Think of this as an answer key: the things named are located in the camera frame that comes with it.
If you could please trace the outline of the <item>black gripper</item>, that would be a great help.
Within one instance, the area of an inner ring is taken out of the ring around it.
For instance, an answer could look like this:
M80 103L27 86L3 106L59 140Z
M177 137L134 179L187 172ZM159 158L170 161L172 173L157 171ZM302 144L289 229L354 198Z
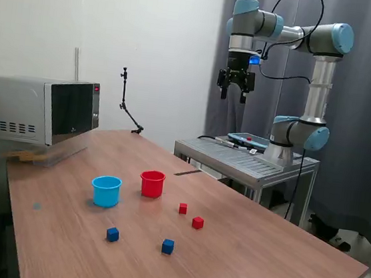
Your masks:
M226 99L230 83L240 84L240 104L246 103L246 96L254 91L255 73L248 72L250 53L229 51L227 69L220 69L216 84L220 88L220 98Z

